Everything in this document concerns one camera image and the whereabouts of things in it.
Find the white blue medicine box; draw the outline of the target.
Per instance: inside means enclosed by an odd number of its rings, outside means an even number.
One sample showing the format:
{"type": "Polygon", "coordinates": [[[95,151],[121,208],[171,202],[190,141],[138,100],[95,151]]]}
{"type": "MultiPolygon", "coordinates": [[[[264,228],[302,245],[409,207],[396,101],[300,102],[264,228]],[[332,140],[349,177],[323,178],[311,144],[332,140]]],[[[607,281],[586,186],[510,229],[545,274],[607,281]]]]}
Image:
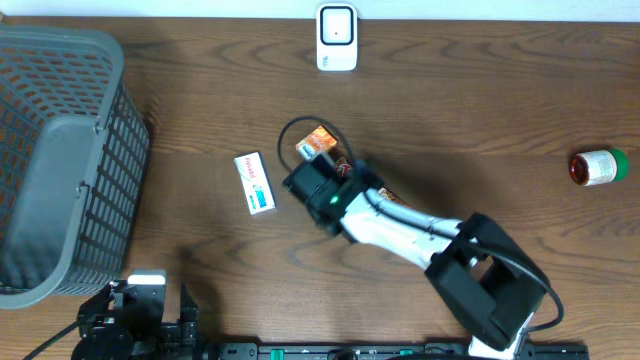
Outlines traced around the white blue medicine box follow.
{"type": "Polygon", "coordinates": [[[251,215],[276,207],[272,189],[259,152],[234,159],[251,215]]]}

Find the red chocolate bar wrapper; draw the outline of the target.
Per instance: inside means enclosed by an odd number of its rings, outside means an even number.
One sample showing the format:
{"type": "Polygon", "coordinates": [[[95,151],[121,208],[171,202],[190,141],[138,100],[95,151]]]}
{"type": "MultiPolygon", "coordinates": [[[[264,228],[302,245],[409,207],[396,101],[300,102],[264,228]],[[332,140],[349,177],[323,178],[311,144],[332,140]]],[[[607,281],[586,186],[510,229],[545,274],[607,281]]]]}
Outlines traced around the red chocolate bar wrapper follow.
{"type": "MultiPolygon", "coordinates": [[[[348,163],[347,159],[342,156],[339,157],[336,160],[336,172],[337,174],[342,177],[342,178],[346,178],[349,173],[352,171],[353,167],[348,163]]],[[[406,202],[404,202],[401,198],[399,198],[395,193],[393,193],[392,191],[390,191],[389,189],[387,189],[386,187],[382,186],[379,190],[378,190],[378,194],[381,197],[384,197],[385,199],[392,201],[394,203],[403,205],[403,206],[408,206],[408,204],[406,202]]]]}

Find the orange small carton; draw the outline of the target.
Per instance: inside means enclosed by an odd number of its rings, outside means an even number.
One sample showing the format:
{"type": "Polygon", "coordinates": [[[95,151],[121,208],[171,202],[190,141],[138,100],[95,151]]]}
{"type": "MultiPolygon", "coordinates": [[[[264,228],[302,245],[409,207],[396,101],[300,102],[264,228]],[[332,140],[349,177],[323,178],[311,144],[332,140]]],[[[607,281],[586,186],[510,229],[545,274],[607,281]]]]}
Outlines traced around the orange small carton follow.
{"type": "Polygon", "coordinates": [[[328,152],[338,144],[338,140],[324,126],[318,126],[306,137],[300,140],[295,148],[305,159],[311,160],[316,155],[328,152]]]}

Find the white jar green lid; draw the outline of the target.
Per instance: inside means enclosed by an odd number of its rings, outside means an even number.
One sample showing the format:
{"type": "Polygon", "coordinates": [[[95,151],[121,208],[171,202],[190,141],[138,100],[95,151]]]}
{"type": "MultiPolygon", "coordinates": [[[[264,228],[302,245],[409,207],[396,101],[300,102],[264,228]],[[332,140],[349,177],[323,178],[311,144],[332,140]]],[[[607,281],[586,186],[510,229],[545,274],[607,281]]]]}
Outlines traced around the white jar green lid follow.
{"type": "Polygon", "coordinates": [[[572,180],[581,186],[595,186],[624,180],[629,173],[628,157],[611,148],[578,153],[569,163],[572,180]]]}

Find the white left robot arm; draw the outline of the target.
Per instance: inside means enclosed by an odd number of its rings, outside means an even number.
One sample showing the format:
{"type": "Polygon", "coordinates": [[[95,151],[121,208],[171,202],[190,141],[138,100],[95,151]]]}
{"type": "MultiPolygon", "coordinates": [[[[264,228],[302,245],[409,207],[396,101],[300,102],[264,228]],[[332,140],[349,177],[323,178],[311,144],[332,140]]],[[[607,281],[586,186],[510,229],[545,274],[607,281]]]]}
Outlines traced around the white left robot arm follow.
{"type": "Polygon", "coordinates": [[[163,320],[166,286],[116,281],[81,305],[77,320],[81,341],[74,359],[208,360],[215,345],[197,334],[199,309],[181,289],[180,317],[163,320]]]}

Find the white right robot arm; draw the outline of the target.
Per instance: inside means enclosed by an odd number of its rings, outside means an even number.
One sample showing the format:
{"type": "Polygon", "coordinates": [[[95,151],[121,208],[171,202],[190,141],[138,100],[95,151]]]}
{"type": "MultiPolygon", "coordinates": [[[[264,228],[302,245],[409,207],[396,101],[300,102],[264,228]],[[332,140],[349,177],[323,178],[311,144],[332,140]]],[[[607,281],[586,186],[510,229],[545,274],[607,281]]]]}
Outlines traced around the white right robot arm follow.
{"type": "Polygon", "coordinates": [[[518,356],[549,280],[491,218],[440,218],[388,200],[382,179],[363,163],[340,175],[331,161],[317,158],[299,164],[283,185],[329,233],[419,267],[471,333],[469,355],[518,356]]]}

